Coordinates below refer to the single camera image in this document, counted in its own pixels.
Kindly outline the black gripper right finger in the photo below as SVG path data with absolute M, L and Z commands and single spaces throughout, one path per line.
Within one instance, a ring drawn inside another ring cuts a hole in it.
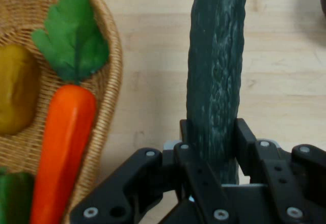
M 261 184 L 274 223 L 325 223 L 325 151 L 302 144 L 284 151 L 256 139 L 244 119 L 234 124 L 235 155 L 251 184 Z

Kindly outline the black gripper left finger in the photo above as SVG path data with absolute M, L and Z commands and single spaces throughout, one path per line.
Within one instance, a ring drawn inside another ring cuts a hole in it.
M 167 191 L 177 205 L 162 223 L 237 223 L 235 208 L 191 144 L 193 128 L 180 121 L 181 142 L 171 150 L 142 148 L 80 201 L 71 223 L 139 223 Z

